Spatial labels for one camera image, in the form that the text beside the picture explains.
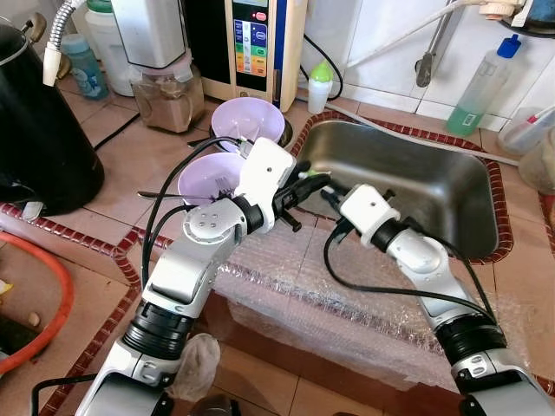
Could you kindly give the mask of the blender with brown powder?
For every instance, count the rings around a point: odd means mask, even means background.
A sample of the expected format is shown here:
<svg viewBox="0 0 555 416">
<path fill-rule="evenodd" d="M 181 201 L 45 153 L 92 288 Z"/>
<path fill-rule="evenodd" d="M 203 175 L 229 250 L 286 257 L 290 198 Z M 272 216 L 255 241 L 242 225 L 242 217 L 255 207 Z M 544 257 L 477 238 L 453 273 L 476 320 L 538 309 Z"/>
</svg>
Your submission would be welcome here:
<svg viewBox="0 0 555 416">
<path fill-rule="evenodd" d="M 127 57 L 127 78 L 147 127 L 190 130 L 205 94 L 186 39 L 181 0 L 111 0 Z"/>
</svg>

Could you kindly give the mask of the small purple plastic bowl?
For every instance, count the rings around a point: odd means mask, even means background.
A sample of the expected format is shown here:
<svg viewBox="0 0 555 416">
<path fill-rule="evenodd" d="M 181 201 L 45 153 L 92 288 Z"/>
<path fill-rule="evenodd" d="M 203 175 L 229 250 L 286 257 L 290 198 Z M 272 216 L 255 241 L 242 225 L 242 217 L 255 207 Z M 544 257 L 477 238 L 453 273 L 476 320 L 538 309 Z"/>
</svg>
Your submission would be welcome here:
<svg viewBox="0 0 555 416">
<path fill-rule="evenodd" d="M 178 177 L 177 194 L 187 205 L 210 205 L 221 195 L 233 195 L 245 159 L 233 152 L 199 156 Z"/>
</svg>

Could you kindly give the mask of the black pan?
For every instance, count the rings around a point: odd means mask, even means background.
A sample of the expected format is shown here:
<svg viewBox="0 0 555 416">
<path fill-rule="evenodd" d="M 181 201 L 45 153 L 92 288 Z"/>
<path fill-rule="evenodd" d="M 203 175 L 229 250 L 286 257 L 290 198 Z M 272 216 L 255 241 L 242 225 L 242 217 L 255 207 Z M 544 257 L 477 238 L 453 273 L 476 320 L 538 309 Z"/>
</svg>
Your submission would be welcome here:
<svg viewBox="0 0 555 416">
<path fill-rule="evenodd" d="M 531 8 L 522 30 L 540 38 L 552 38 L 555 35 L 555 0 L 527 1 Z"/>
</svg>

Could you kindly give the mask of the large purple plastic bowl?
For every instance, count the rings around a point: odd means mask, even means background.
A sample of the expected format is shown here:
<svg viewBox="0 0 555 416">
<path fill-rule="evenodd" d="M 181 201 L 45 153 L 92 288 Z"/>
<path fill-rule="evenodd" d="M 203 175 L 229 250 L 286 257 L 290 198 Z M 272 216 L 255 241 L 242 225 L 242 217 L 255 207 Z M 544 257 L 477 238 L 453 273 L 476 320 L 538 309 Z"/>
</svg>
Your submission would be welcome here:
<svg viewBox="0 0 555 416">
<path fill-rule="evenodd" d="M 266 138 L 283 145 L 285 118 L 270 101 L 239 96 L 219 104 L 212 112 L 210 128 L 214 136 L 231 139 Z"/>
</svg>

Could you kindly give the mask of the white plastic container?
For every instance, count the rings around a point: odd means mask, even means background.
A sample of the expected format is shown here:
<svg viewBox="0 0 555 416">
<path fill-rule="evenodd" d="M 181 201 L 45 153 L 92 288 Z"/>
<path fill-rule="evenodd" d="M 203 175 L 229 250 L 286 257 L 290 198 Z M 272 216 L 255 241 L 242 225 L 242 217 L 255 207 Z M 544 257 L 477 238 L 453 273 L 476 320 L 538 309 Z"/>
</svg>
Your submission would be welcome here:
<svg viewBox="0 0 555 416">
<path fill-rule="evenodd" d="M 95 44 L 95 54 L 106 71 L 108 85 L 115 94 L 134 98 L 130 78 L 130 63 L 121 40 L 110 0 L 86 0 L 86 23 Z"/>
</svg>

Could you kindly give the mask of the white green plastic spoon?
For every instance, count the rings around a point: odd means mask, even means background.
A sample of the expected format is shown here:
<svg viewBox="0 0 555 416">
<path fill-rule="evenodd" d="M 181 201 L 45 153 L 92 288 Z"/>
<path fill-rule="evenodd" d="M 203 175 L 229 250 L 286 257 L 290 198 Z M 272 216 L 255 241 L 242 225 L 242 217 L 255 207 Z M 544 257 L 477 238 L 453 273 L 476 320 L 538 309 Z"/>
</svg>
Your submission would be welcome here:
<svg viewBox="0 0 555 416">
<path fill-rule="evenodd" d="M 323 186 L 325 189 L 330 189 L 333 192 L 337 192 L 341 189 L 341 184 L 338 184 L 335 179 L 332 178 L 330 172 L 321 172 L 314 169 L 308 169 L 300 174 L 298 174 L 300 179 L 309 179 L 314 177 L 322 177 Z"/>
</svg>

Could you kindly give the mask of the blue plastic bottle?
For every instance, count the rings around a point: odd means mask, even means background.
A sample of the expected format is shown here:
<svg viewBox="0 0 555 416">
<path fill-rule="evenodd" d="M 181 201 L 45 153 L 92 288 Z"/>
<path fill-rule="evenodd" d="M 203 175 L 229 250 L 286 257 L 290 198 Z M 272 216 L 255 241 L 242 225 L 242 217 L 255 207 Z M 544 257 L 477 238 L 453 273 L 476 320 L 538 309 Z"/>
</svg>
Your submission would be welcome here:
<svg viewBox="0 0 555 416">
<path fill-rule="evenodd" d="M 106 78 L 86 38 L 79 33 L 66 35 L 61 39 L 60 47 L 70 61 L 70 73 L 84 98 L 106 99 L 108 96 Z"/>
</svg>

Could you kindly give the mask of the cream water ionizer appliance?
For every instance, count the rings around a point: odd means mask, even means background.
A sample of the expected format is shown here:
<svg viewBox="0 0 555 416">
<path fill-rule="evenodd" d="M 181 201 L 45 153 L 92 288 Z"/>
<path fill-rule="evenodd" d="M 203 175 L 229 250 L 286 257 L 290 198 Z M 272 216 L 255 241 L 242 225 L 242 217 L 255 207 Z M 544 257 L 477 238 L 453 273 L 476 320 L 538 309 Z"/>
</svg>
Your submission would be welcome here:
<svg viewBox="0 0 555 416">
<path fill-rule="evenodd" d="M 298 91 L 309 0 L 181 0 L 205 95 L 259 98 L 289 111 Z"/>
</svg>

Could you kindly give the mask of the blue-capped green dish soap bottle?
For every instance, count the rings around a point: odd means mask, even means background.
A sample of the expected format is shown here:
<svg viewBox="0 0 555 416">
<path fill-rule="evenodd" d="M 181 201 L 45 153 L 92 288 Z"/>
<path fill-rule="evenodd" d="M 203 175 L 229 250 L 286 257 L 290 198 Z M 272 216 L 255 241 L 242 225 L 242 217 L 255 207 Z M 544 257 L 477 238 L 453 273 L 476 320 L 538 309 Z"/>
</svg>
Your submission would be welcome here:
<svg viewBox="0 0 555 416">
<path fill-rule="evenodd" d="M 510 80 L 513 58 L 520 47 L 522 40 L 514 33 L 510 38 L 504 38 L 498 48 L 483 56 L 464 94 L 449 115 L 447 130 L 450 134 L 468 136 L 480 126 L 497 94 Z"/>
</svg>

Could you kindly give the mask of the black kettle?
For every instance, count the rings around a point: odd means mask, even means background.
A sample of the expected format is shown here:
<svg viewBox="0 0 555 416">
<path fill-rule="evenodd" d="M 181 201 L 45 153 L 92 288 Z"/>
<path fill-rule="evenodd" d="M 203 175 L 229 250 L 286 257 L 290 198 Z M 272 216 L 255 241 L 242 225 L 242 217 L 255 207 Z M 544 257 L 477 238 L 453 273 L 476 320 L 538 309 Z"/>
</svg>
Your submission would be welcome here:
<svg viewBox="0 0 555 416">
<path fill-rule="evenodd" d="M 20 29 L 0 23 L 0 202 L 38 202 L 44 217 L 96 197 L 103 165 L 59 88 Z"/>
</svg>

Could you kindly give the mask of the grey robot left foot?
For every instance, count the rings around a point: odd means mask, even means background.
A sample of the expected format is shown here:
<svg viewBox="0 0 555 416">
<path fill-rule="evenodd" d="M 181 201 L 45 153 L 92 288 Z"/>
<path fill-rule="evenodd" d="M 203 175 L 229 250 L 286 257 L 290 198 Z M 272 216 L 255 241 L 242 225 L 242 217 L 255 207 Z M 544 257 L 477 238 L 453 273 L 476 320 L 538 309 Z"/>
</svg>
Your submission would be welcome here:
<svg viewBox="0 0 555 416">
<path fill-rule="evenodd" d="M 187 416 L 243 416 L 239 403 L 225 393 L 215 393 L 195 403 Z"/>
</svg>

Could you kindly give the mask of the small white green-capped bottle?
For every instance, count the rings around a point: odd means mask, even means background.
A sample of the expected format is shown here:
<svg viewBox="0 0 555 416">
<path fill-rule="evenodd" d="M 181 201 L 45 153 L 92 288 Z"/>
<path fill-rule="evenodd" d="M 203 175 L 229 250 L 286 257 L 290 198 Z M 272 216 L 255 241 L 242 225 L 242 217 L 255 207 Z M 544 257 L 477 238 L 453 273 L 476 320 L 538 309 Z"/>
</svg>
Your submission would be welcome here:
<svg viewBox="0 0 555 416">
<path fill-rule="evenodd" d="M 328 61 L 321 61 L 308 75 L 308 111 L 321 114 L 330 98 L 334 71 Z"/>
</svg>

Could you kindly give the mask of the crumpled clear plastic bag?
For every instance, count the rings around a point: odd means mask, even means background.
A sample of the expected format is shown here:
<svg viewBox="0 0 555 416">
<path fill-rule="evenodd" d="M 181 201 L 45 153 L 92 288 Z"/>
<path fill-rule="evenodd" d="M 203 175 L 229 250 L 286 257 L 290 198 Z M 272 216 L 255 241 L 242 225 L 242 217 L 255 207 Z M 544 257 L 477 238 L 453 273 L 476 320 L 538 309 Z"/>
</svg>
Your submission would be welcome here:
<svg viewBox="0 0 555 416">
<path fill-rule="evenodd" d="M 186 342 L 179 372 L 174 383 L 166 390 L 171 399 L 202 400 L 217 376 L 221 348 L 217 338 L 207 333 L 192 336 Z"/>
</svg>

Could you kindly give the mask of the white water pipe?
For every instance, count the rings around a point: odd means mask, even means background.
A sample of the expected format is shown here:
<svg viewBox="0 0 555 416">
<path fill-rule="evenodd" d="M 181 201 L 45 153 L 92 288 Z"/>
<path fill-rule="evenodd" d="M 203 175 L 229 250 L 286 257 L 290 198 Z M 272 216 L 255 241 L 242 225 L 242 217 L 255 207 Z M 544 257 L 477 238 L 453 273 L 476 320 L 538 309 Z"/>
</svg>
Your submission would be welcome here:
<svg viewBox="0 0 555 416">
<path fill-rule="evenodd" d="M 440 23 L 452 15 L 455 11 L 464 10 L 468 7 L 477 7 L 477 12 L 484 19 L 489 21 L 504 21 L 507 17 L 515 19 L 519 13 L 526 13 L 531 8 L 532 0 L 447 0 L 439 10 L 428 13 L 427 16 L 420 17 L 415 23 L 399 33 L 395 33 L 392 38 L 377 44 L 371 51 L 358 55 L 356 58 L 349 58 L 346 61 L 348 66 L 360 66 L 365 61 L 376 58 L 385 53 L 395 45 L 408 39 L 432 23 Z"/>
</svg>

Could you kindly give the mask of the clear plastic container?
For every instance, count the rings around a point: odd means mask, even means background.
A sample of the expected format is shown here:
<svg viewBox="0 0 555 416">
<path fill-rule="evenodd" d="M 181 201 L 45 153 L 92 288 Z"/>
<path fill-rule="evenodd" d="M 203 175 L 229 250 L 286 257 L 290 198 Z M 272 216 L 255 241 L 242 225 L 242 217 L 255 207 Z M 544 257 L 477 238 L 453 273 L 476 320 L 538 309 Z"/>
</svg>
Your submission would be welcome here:
<svg viewBox="0 0 555 416">
<path fill-rule="evenodd" d="M 497 136 L 500 149 L 514 156 L 524 156 L 554 127 L 554 106 L 522 107 Z"/>
</svg>

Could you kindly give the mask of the stainless steel sink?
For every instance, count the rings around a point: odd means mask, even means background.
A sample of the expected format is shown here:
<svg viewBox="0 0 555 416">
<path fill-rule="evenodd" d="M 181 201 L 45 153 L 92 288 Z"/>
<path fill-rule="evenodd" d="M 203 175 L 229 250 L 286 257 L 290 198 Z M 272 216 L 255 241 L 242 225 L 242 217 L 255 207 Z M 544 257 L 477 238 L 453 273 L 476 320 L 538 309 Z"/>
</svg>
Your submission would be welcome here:
<svg viewBox="0 0 555 416">
<path fill-rule="evenodd" d="M 507 242 L 500 235 L 491 178 L 476 156 L 434 149 L 349 121 L 310 127 L 298 161 L 328 172 L 345 189 L 369 184 L 394 193 L 389 205 L 464 257 L 482 260 Z"/>
</svg>

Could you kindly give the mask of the yellowish lidded jar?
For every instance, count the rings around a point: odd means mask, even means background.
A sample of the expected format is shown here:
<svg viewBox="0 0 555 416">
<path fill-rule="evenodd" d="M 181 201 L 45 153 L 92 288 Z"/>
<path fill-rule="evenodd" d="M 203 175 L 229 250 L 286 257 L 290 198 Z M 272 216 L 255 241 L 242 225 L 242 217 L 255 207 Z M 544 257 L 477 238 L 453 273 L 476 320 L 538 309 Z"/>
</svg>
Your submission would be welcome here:
<svg viewBox="0 0 555 416">
<path fill-rule="evenodd" d="M 555 132 L 552 128 L 519 160 L 517 167 L 520 177 L 532 189 L 544 195 L 555 194 Z"/>
</svg>

